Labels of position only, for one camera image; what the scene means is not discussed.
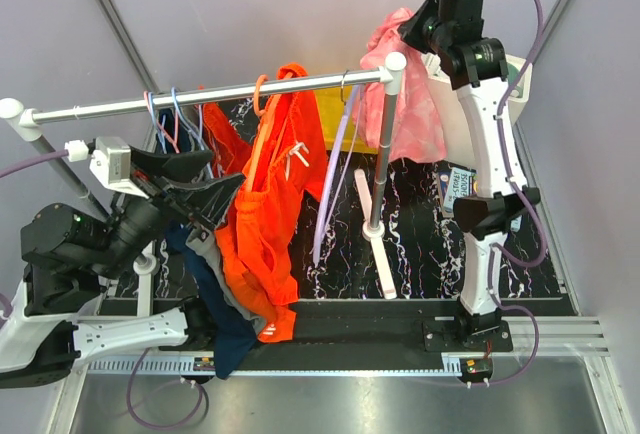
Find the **pink patterned shorts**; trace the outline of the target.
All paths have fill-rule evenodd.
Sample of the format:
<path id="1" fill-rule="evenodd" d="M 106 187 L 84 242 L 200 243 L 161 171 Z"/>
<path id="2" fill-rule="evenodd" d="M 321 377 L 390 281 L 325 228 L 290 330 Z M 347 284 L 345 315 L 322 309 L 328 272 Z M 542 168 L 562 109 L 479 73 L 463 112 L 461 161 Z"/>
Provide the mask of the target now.
<path id="1" fill-rule="evenodd" d="M 429 91 L 422 54 L 405 44 L 399 33 L 399 27 L 413 15 L 406 7 L 387 15 L 370 36 L 360 67 L 380 67 L 392 52 L 404 55 L 407 65 L 397 98 L 390 159 L 435 163 L 447 155 L 442 122 Z"/>

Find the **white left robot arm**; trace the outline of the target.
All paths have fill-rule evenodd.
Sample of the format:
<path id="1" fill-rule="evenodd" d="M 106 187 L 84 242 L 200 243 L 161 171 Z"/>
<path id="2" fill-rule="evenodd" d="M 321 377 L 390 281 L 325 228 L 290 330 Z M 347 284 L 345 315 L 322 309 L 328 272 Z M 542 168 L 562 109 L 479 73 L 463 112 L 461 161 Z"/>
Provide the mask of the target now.
<path id="1" fill-rule="evenodd" d="M 1 326 L 1 386 L 39 387 L 103 356 L 134 349 L 203 350 L 218 327 L 204 301 L 136 320 L 79 323 L 75 315 L 142 260 L 144 249 L 171 223 L 215 229 L 245 177 L 233 173 L 197 181 L 209 150 L 149 153 L 128 145 L 96 145 L 90 169 L 124 195 L 105 221 L 53 203 L 21 229 L 26 263 L 12 308 Z"/>

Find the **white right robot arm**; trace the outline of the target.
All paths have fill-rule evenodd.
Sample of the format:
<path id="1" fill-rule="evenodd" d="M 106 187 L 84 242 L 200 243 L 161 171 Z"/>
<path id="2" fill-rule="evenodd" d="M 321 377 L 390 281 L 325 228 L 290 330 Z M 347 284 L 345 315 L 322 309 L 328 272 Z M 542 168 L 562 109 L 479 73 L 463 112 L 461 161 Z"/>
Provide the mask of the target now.
<path id="1" fill-rule="evenodd" d="M 508 65 L 502 43 L 483 34 L 484 0 L 425 0 L 399 29 L 402 41 L 435 54 L 462 106 L 476 161 L 476 192 L 454 202 L 464 234 L 465 274 L 454 338 L 476 350 L 497 336 L 503 310 L 498 283 L 502 248 L 513 219 L 540 201 L 518 164 L 508 109 Z"/>

